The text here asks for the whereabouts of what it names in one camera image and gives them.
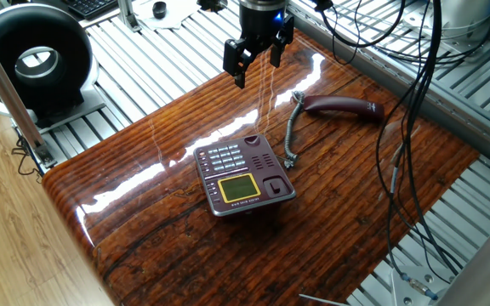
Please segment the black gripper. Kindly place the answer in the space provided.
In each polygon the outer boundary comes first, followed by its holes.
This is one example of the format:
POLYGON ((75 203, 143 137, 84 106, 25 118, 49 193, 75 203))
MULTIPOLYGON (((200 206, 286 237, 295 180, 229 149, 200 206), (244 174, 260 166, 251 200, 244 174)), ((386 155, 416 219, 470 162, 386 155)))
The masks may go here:
POLYGON ((286 3, 240 3, 239 39, 225 42, 223 69, 245 88, 245 74, 253 57, 248 50, 266 50, 271 45, 270 63, 278 68, 287 45, 293 42, 294 17, 285 17, 286 3))

